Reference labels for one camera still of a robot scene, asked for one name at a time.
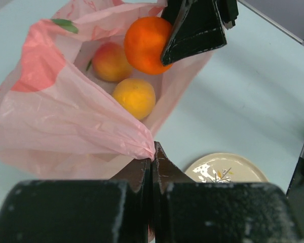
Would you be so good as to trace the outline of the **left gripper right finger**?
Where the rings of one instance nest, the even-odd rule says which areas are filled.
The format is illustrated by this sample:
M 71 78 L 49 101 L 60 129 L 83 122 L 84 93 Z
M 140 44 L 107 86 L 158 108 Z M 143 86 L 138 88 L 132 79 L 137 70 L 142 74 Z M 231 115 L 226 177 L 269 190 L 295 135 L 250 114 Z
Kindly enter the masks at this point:
M 304 242 L 283 191 L 271 183 L 197 183 L 155 143 L 156 242 Z

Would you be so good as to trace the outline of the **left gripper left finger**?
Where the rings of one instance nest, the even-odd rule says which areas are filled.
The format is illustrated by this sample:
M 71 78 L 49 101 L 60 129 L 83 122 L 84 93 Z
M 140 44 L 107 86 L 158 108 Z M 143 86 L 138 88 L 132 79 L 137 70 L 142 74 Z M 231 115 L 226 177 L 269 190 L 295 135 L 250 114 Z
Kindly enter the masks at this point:
M 150 159 L 108 180 L 24 180 L 0 209 L 0 242 L 147 242 Z

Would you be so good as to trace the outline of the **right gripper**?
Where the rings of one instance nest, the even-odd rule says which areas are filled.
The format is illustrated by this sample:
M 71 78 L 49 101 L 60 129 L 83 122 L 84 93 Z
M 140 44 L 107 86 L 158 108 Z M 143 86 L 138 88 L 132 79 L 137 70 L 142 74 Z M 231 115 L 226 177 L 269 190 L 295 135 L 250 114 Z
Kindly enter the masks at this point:
M 237 0 L 167 0 L 161 18 L 172 25 L 172 31 L 161 55 L 162 64 L 225 46 L 223 25 L 227 30 L 233 28 L 238 15 Z

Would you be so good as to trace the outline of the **orange fake orange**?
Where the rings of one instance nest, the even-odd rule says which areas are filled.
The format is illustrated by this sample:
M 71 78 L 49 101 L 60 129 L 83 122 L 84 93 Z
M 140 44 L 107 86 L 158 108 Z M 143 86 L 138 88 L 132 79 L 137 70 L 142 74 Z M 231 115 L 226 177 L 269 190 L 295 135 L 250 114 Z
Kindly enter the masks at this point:
M 134 21 L 126 32 L 124 50 L 128 62 L 135 69 L 149 75 L 167 71 L 161 55 L 170 38 L 172 25 L 161 17 L 143 17 Z

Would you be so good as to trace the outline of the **pink plastic bag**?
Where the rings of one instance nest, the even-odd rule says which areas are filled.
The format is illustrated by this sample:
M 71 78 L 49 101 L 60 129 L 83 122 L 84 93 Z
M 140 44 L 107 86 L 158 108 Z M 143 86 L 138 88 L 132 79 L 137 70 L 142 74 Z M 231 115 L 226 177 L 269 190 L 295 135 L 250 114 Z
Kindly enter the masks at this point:
M 133 158 L 153 158 L 154 135 L 212 53 L 185 58 L 160 75 L 135 71 L 157 96 L 141 121 L 88 64 L 101 44 L 121 44 L 136 19 L 158 16 L 165 5 L 69 1 L 54 18 L 74 30 L 52 19 L 33 24 L 20 60 L 0 86 L 0 160 L 45 179 L 97 179 L 112 177 Z

